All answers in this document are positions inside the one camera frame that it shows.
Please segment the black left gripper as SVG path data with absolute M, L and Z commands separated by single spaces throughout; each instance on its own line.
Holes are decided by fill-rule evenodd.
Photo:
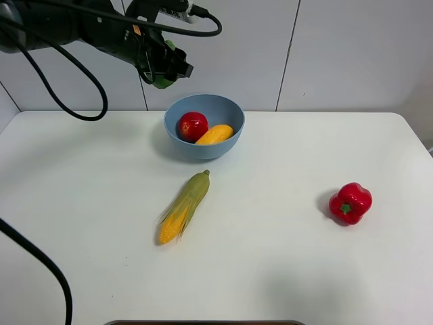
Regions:
M 101 16 L 79 14 L 80 38 L 99 51 L 131 64 L 148 80 L 189 78 L 193 66 L 179 48 L 169 49 L 156 30 Z

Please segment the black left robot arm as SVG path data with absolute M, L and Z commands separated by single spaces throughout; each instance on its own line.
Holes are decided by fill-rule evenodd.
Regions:
M 157 85 L 162 79 L 175 82 L 193 71 L 185 52 L 153 28 L 30 1 L 2 1 L 1 16 L 58 45 L 75 41 L 91 45 L 131 64 L 147 84 Z

